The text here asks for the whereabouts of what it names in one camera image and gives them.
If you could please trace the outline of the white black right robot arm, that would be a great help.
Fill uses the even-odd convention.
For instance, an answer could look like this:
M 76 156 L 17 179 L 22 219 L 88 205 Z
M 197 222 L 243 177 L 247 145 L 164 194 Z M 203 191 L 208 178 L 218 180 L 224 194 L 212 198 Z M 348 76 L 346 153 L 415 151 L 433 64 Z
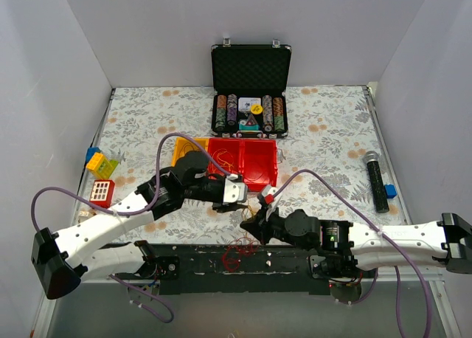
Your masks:
M 320 269 L 331 277 L 410 263 L 471 273 L 471 226 L 455 213 L 444 213 L 440 221 L 373 230 L 366 224 L 321 220 L 301 209 L 283 217 L 262 208 L 240 227 L 262 245 L 277 239 L 322 258 Z

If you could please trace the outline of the red plastic bin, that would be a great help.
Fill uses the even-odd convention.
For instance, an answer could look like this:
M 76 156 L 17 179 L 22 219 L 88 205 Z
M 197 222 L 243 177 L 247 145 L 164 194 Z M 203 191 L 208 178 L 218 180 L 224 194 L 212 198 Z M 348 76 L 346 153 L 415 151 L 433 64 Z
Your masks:
M 243 142 L 240 140 L 210 138 L 207 152 L 225 171 L 242 175 L 242 150 Z
M 274 140 L 243 140 L 242 175 L 250 192 L 277 184 L 277 144 Z

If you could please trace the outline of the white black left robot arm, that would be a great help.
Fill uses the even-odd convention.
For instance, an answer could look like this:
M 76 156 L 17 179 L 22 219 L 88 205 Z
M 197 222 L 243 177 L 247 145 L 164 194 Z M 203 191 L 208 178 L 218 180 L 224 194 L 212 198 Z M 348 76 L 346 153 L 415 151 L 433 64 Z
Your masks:
M 208 173 L 208 164 L 204 152 L 190 151 L 84 223 L 56 232 L 37 228 L 31 261 L 46 297 L 64 297 L 85 280 L 112 274 L 152 277 L 164 267 L 147 243 L 114 246 L 112 242 L 181 209 L 186 199 L 210 202 L 219 213 L 241 208 L 248 193 L 243 177 L 226 170 Z

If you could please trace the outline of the yellow plastic bin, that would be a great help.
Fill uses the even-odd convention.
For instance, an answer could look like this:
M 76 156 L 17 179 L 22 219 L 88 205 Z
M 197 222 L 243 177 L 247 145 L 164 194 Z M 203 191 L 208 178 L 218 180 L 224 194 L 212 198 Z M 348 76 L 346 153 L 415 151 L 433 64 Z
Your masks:
M 209 138 L 195 138 L 195 142 L 205 151 L 208 150 Z M 200 151 L 200 148 L 195 143 L 185 138 L 178 137 L 175 142 L 171 165 L 174 166 L 180 158 L 184 157 L 190 151 Z

